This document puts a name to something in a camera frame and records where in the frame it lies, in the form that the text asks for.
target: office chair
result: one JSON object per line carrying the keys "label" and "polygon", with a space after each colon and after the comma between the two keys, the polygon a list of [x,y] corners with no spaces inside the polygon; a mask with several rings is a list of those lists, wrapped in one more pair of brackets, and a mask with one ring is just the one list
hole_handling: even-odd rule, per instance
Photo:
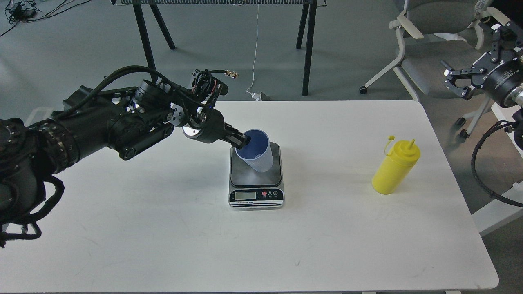
{"label": "office chair", "polygon": [[[477,50],[484,40],[483,30],[479,26],[480,16],[483,15],[475,12],[476,3],[477,0],[406,0],[398,17],[389,23],[398,42],[397,56],[361,86],[360,93],[365,94],[370,85],[393,70],[415,101],[419,101],[419,96],[410,81],[425,95],[455,98],[455,94],[443,85],[445,67],[440,61],[446,61],[455,69],[465,69],[481,56]],[[395,5],[401,7],[401,1],[395,0]],[[405,45],[405,39],[409,37],[419,40],[432,33],[459,33],[469,26],[473,26],[476,32],[475,47],[461,40]],[[475,123],[487,109],[488,101],[486,98],[480,109],[464,115],[456,122],[464,124],[467,118],[474,117],[466,134],[470,135]]]}

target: screw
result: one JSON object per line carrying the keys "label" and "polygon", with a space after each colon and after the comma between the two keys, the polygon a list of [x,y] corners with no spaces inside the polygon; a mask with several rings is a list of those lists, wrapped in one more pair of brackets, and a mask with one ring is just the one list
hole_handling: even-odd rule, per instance
{"label": "screw", "polygon": [[126,153],[123,155],[124,160],[131,159],[136,154],[136,150],[134,148],[127,148]]}
{"label": "screw", "polygon": [[173,133],[173,127],[170,127],[164,131],[164,138],[168,137],[170,134]]}

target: white table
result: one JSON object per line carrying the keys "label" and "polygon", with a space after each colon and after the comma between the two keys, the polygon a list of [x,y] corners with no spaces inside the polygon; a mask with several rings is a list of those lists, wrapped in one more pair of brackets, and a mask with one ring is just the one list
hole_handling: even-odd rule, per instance
{"label": "white table", "polygon": [[[520,106],[501,108],[496,103],[494,103],[491,107],[492,112],[496,118],[506,121],[514,121],[512,115],[520,108]],[[514,141],[514,133],[507,133],[507,135],[516,147],[521,157],[523,157],[523,151],[516,145],[516,142]],[[523,186],[521,185],[523,185],[523,182],[515,183],[514,187],[503,193],[502,196],[517,202],[523,202]],[[523,216],[522,208],[512,206],[494,199],[489,204],[476,211],[472,215],[472,218],[474,219],[480,235],[485,236],[521,216]]]}
{"label": "white table", "polygon": [[[281,146],[286,203],[227,203],[229,146],[181,130],[124,162],[59,174],[36,241],[0,251],[0,292],[317,292],[493,288],[498,276],[421,104],[218,102]],[[388,135],[422,157],[392,195],[370,180]]]}

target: chair wheel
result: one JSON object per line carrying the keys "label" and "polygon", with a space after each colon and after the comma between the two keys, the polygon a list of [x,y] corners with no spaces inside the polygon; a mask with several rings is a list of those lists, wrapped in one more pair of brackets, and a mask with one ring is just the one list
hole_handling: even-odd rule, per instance
{"label": "chair wheel", "polygon": [[467,120],[463,117],[458,118],[458,120],[454,123],[455,125],[462,126],[465,124]]}
{"label": "chair wheel", "polygon": [[465,130],[465,129],[461,130],[461,132],[459,133],[459,136],[462,138],[465,138],[465,139],[470,137],[470,135],[467,133],[467,130]]}

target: blue plastic cup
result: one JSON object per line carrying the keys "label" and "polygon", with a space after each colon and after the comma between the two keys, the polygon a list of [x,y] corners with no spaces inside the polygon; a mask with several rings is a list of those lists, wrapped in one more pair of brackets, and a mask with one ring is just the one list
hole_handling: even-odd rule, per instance
{"label": "blue plastic cup", "polygon": [[244,134],[251,140],[236,155],[257,172],[266,172],[272,167],[272,150],[269,136],[262,130],[248,130]]}

